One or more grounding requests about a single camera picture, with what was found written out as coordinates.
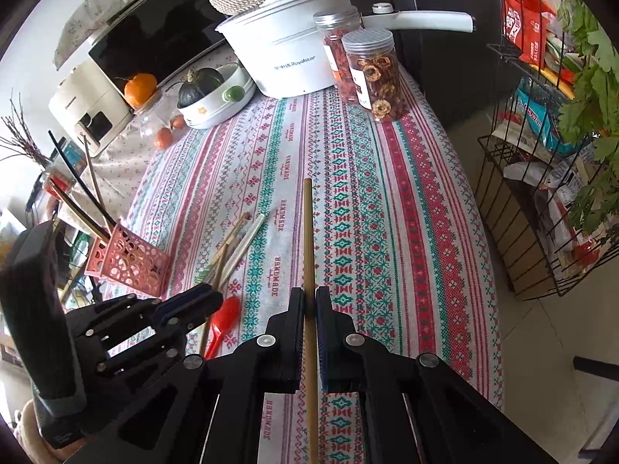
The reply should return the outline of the white electric cooking pot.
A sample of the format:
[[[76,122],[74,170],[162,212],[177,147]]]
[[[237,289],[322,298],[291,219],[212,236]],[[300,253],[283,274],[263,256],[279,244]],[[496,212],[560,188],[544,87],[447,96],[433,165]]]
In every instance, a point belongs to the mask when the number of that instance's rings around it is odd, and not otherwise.
[[[333,86],[333,60],[323,48],[314,15],[349,6],[351,0],[264,0],[216,30],[265,96],[304,96]]]

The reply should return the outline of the glass jar with tomatoes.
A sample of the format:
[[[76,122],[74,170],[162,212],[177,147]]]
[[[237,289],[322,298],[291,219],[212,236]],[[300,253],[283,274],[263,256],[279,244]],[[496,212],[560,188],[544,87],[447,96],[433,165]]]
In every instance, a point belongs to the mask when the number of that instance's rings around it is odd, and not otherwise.
[[[147,103],[135,112],[131,126],[146,143],[161,151],[177,143],[189,129],[184,115],[177,108],[175,90],[156,91]]]

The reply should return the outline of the jar of dried fruit rings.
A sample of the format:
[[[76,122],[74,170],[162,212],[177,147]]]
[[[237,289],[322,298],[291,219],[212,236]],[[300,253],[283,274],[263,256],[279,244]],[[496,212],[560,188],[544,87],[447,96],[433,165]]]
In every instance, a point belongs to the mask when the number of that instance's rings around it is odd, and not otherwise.
[[[359,104],[380,123],[399,121],[405,109],[392,32],[360,28],[344,35],[342,45]]]

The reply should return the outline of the bamboo chopstick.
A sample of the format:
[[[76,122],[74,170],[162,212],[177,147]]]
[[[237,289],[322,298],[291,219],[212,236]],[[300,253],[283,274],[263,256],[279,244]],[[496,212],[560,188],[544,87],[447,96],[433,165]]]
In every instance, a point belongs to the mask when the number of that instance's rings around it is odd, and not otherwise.
[[[313,225],[313,185],[310,178],[303,182],[303,288],[305,297],[304,359],[306,426],[310,463],[319,462],[318,438],[318,358],[315,318],[315,248]]]
[[[105,224],[106,224],[106,229],[108,230],[108,234],[111,235],[111,232],[113,231],[113,224],[112,222],[110,222],[106,216],[107,214],[107,210],[106,207],[104,205],[104,201],[103,201],[103,197],[100,191],[100,186],[97,183],[96,180],[96,173],[94,173],[94,168],[93,168],[93,163],[90,157],[90,152],[89,152],[89,141],[88,138],[86,136],[86,134],[82,134],[82,139],[83,139],[83,143],[84,143],[84,148],[85,148],[85,156],[86,156],[86,162],[87,162],[87,167],[88,170],[90,171],[90,176],[91,176],[91,180],[92,180],[92,184],[93,184],[93,189],[94,189],[94,193],[96,193],[96,199],[97,199],[97,203],[100,204],[100,210],[101,213],[104,217],[105,220]]]

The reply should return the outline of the orange tangerine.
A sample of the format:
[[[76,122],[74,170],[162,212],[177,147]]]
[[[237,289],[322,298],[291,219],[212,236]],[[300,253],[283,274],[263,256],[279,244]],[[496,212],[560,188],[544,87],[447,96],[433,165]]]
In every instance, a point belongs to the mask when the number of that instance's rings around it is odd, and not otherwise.
[[[157,88],[157,81],[151,73],[137,73],[126,83],[124,97],[134,109],[139,109],[153,96]]]

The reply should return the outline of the blue labelled clear canister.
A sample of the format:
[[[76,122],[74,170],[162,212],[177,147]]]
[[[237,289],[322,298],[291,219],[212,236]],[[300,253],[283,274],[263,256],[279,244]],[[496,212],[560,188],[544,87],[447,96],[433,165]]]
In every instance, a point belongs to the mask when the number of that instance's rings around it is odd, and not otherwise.
[[[71,138],[61,137],[58,140],[58,144],[65,155],[67,161],[71,167],[81,175],[86,169],[86,157],[79,145],[77,145]],[[77,181],[75,176],[71,174],[71,171],[67,168],[66,162],[63,161],[63,157],[57,150],[53,150],[53,153],[49,157],[51,165],[48,168],[49,173],[55,179],[55,182],[64,190],[71,189]]]

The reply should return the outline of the black chopstick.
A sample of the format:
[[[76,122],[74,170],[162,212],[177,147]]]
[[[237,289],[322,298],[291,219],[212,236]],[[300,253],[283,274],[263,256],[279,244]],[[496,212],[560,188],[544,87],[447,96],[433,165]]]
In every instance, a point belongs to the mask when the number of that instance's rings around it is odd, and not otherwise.
[[[81,186],[81,189],[83,190],[83,192],[86,194],[86,196],[90,199],[90,201],[93,203],[93,205],[99,211],[99,213],[102,215],[101,210],[100,210],[100,204],[97,203],[96,193],[94,193],[94,189],[92,191],[90,189],[90,187],[87,186],[86,182],[82,179],[81,175],[78,173],[78,171],[75,169],[75,167],[71,164],[71,162],[69,161],[69,159],[66,156],[65,152],[61,148],[60,143],[58,143],[58,141],[56,140],[56,137],[53,136],[53,132],[49,131],[48,132],[48,136],[49,136],[51,142],[53,143],[53,146],[55,147],[55,150],[58,152],[59,156],[61,157],[61,159],[63,160],[64,164],[66,165],[66,168],[68,168],[69,173],[75,179],[75,182],[77,182],[78,185]],[[112,222],[113,229],[115,229],[115,226],[116,226],[115,219],[113,219],[111,214],[109,214],[108,212],[107,212],[106,216],[107,216],[108,220],[110,222]]]
[[[105,232],[101,225],[98,225],[95,221],[93,221],[52,178],[50,178],[49,181],[51,187],[60,197],[61,201],[67,205],[67,207],[80,219],[80,221],[90,230],[90,232],[92,232],[94,236],[97,236],[103,242],[108,243],[110,240],[110,235],[108,232]]]

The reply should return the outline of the pink perforated utensil holder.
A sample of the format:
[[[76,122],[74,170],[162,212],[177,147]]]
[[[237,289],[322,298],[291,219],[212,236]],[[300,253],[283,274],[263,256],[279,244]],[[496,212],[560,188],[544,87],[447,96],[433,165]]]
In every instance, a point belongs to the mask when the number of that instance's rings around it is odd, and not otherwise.
[[[109,241],[94,242],[85,273],[148,297],[161,297],[169,265],[169,254],[118,223]]]

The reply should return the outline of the patterned woven tablecloth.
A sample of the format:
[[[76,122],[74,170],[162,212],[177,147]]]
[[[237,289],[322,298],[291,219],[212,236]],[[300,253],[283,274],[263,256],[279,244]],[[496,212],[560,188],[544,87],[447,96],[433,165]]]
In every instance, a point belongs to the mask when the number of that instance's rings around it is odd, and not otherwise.
[[[503,358],[488,241],[450,139],[408,73],[405,112],[378,123],[327,88],[256,94],[153,154],[122,223],[170,257],[168,295],[200,282],[242,215],[263,223],[224,292],[241,315],[221,353],[263,333],[303,279],[303,182],[313,182],[316,281],[389,351],[430,351],[492,404]]]

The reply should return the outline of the grey refrigerator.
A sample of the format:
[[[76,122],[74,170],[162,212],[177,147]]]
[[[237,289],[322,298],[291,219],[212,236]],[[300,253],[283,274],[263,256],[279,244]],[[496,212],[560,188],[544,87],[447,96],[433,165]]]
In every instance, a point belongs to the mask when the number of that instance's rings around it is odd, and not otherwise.
[[[420,85],[443,127],[474,115],[493,114],[497,96],[517,82],[517,75],[497,73],[499,57],[489,46],[501,41],[499,0],[351,0],[364,15],[388,2],[396,10],[455,10],[471,15],[475,31],[398,31],[401,63]]]

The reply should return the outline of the black microwave oven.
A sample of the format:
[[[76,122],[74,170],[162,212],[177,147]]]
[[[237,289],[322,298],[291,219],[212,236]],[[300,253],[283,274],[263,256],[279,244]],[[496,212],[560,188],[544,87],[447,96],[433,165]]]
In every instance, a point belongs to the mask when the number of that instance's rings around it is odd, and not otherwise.
[[[139,73],[159,85],[221,44],[226,19],[209,0],[137,0],[94,40],[89,57],[123,92]]]

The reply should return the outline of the wrapped disposable chopsticks pair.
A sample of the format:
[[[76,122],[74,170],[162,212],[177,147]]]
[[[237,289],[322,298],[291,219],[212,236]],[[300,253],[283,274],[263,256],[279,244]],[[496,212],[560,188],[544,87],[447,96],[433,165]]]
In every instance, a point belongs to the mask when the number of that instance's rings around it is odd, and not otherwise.
[[[219,286],[219,280],[221,279],[222,271],[224,270],[224,263],[226,263],[227,251],[230,248],[232,241],[236,238],[238,232],[242,226],[249,220],[250,214],[243,213],[233,225],[227,236],[222,241],[221,247],[218,248],[217,253],[212,259],[212,270],[209,272],[209,278],[207,282],[213,287]],[[206,346],[208,344],[210,319],[207,317],[205,323],[202,325],[202,332],[200,332],[200,340],[198,345],[198,354],[205,353]]]

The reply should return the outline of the white ceramic casserole dish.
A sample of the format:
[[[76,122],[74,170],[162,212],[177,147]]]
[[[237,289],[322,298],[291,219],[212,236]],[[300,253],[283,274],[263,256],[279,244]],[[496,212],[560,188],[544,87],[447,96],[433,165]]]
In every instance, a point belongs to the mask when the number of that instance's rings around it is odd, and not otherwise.
[[[180,109],[192,129],[206,130],[232,118],[252,99],[256,86],[239,63],[214,68],[224,76],[224,84],[197,103]]]

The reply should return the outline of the phone mounted on left gripper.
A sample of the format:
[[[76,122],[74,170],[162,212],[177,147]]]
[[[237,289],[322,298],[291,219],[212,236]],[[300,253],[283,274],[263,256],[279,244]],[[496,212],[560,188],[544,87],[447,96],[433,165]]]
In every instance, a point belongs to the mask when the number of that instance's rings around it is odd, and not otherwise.
[[[57,269],[53,222],[21,232],[1,268],[1,309],[39,398],[61,417],[82,411],[86,399]]]

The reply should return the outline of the green leafy vegetables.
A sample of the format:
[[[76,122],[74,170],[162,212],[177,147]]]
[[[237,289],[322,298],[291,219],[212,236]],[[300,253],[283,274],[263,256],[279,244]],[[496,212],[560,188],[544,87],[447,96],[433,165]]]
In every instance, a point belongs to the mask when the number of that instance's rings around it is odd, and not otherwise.
[[[573,146],[592,143],[601,165],[570,210],[572,225],[592,234],[618,218],[618,50],[583,0],[561,0],[557,18],[583,60],[574,98],[560,108],[560,133]]]

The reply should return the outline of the dark green squash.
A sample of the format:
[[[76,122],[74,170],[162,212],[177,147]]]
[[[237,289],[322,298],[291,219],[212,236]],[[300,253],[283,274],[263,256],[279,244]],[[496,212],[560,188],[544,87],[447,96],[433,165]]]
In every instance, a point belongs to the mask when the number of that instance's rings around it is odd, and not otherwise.
[[[214,68],[190,69],[177,94],[177,108],[187,108],[224,84],[224,76]]]

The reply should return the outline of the dried branch bouquet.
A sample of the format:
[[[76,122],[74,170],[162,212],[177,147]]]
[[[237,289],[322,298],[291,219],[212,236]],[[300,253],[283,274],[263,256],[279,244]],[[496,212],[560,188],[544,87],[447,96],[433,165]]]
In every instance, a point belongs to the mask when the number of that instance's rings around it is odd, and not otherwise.
[[[26,124],[21,96],[18,96],[16,101],[11,97],[9,114],[1,116],[1,150],[2,161],[25,157],[42,170],[51,165],[50,158],[42,153]]]

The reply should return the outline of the red plastic spoon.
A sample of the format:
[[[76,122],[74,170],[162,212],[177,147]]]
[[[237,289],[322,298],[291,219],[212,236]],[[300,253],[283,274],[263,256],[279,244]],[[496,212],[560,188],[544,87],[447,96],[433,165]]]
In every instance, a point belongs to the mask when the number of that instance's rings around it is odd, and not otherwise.
[[[240,297],[228,297],[221,307],[213,314],[210,329],[212,340],[203,355],[206,360],[215,357],[224,336],[234,327],[239,319],[241,310]]]

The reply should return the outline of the jar of red dried fruit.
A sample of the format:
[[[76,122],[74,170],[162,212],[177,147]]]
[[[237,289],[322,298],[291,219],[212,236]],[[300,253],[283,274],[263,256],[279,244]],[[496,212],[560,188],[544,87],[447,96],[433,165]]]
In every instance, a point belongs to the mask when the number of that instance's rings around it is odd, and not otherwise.
[[[349,5],[325,10],[316,13],[313,19],[321,34],[323,48],[340,98],[346,103],[358,103],[357,86],[352,80],[351,68],[342,43],[346,34],[362,27],[357,8]]]

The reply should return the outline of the floral side table cloth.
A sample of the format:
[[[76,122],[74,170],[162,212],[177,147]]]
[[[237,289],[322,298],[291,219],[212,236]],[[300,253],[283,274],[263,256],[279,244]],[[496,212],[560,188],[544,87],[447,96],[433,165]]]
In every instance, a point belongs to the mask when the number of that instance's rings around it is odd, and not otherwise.
[[[189,68],[216,68],[225,63],[236,62],[236,60],[237,56],[233,53],[231,46],[224,42],[177,74],[170,82],[182,80]],[[170,82],[164,87],[164,94],[158,103],[159,106],[161,106],[161,103],[164,103],[164,105],[168,103],[170,106],[170,109],[166,107],[168,121],[172,116],[171,105],[175,107],[177,90],[180,88],[177,85],[166,91]],[[104,207],[115,220],[127,219],[131,203],[137,194],[140,182],[151,159],[162,153],[156,149],[154,144],[154,133],[157,130],[153,129],[153,134],[143,136],[140,134],[140,129],[135,124],[131,124],[98,157],[91,161],[97,185],[104,199]],[[78,184],[72,187],[68,195],[97,223],[102,225],[105,223],[100,212],[90,202]],[[64,203],[60,204],[58,217],[75,229],[85,229],[83,223]]]

